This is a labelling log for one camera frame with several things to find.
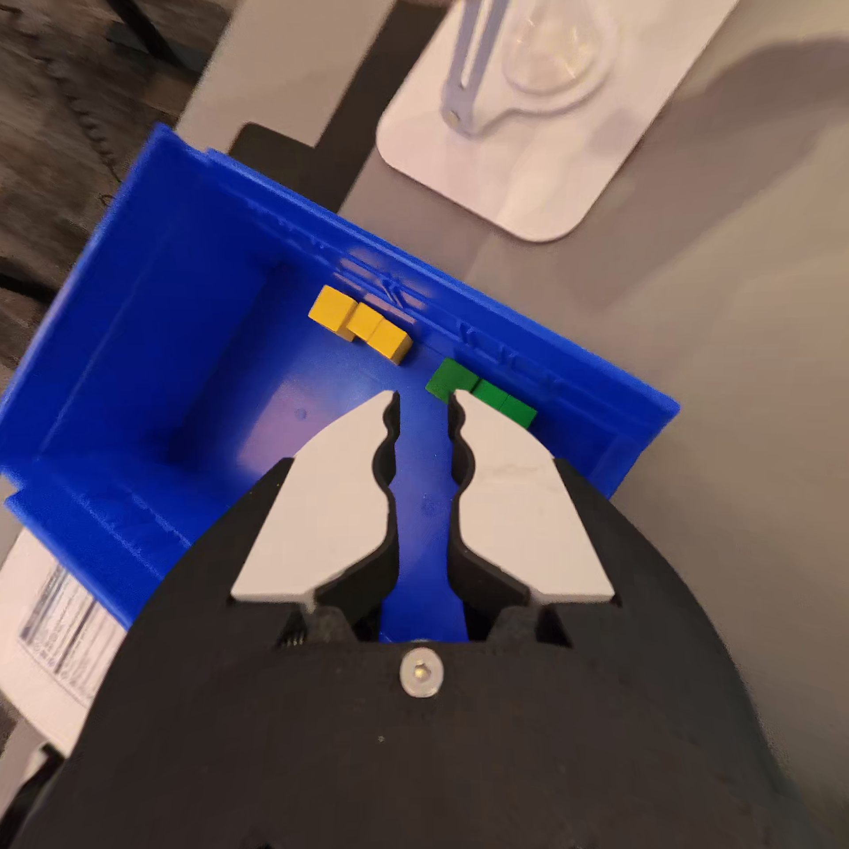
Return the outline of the blue plastic bin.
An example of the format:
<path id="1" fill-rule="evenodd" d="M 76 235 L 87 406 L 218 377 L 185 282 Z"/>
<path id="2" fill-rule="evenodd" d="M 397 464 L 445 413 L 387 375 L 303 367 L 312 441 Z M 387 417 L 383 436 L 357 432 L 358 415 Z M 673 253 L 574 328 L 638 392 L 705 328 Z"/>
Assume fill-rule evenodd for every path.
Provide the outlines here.
<path id="1" fill-rule="evenodd" d="M 413 346 L 395 365 L 308 317 L 324 285 Z M 531 431 L 611 497 L 673 398 L 225 154 L 158 126 L 2 399 L 7 505 L 130 627 L 270 468 L 382 390 L 400 394 L 400 576 L 379 637 L 466 640 L 447 580 L 442 360 L 537 410 Z"/>

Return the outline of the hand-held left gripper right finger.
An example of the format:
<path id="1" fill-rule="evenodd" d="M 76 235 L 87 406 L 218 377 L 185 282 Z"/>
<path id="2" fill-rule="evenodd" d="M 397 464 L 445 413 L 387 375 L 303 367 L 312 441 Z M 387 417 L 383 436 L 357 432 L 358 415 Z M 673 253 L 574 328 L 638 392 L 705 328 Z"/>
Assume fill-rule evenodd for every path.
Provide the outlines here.
<path id="1" fill-rule="evenodd" d="M 510 607 L 609 604 L 616 590 L 583 524 L 562 464 L 529 430 L 469 390 L 448 402 L 450 588 L 469 639 Z"/>

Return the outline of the black metal frame leg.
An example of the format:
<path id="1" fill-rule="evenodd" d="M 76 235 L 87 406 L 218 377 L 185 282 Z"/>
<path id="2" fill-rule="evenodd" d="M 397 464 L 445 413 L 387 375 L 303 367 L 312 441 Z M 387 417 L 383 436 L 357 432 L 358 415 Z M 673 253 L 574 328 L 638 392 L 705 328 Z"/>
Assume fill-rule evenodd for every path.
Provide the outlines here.
<path id="1" fill-rule="evenodd" d="M 224 2 L 105 1 L 112 15 L 105 40 L 113 50 L 199 79 L 231 16 Z"/>

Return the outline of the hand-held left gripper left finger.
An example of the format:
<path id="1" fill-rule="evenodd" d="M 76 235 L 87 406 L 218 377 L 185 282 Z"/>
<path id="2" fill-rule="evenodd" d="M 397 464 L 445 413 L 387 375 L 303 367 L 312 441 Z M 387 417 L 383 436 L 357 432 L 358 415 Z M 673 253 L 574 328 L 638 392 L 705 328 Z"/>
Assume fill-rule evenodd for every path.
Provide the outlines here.
<path id="1" fill-rule="evenodd" d="M 319 431 L 293 457 L 231 587 L 234 600 L 375 614 L 400 571 L 400 395 L 382 390 Z"/>

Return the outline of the white sheet with barcode print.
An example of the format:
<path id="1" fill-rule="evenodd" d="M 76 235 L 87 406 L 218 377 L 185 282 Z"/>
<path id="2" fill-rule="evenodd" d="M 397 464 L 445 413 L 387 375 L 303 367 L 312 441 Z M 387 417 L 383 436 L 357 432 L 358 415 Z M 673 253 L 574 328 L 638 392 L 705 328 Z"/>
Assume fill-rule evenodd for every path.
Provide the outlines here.
<path id="1" fill-rule="evenodd" d="M 126 630 L 29 531 L 1 571 L 1 688 L 67 757 Z"/>

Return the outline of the yellow cube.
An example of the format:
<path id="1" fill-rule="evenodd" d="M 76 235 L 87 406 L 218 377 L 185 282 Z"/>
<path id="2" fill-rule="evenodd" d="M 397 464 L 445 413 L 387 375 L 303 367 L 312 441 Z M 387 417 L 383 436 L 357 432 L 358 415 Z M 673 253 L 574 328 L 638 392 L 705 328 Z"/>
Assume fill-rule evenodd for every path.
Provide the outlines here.
<path id="1" fill-rule="evenodd" d="M 377 332 L 385 317 L 366 302 L 359 302 L 346 319 L 343 336 L 348 341 L 360 340 L 368 343 Z"/>
<path id="2" fill-rule="evenodd" d="M 383 317 L 369 334 L 366 344 L 393 364 L 401 365 L 413 346 L 413 340 L 403 328 Z"/>
<path id="3" fill-rule="evenodd" d="M 308 317 L 343 340 L 351 342 L 355 334 L 348 324 L 357 307 L 358 302 L 348 294 L 324 285 L 313 302 Z"/>

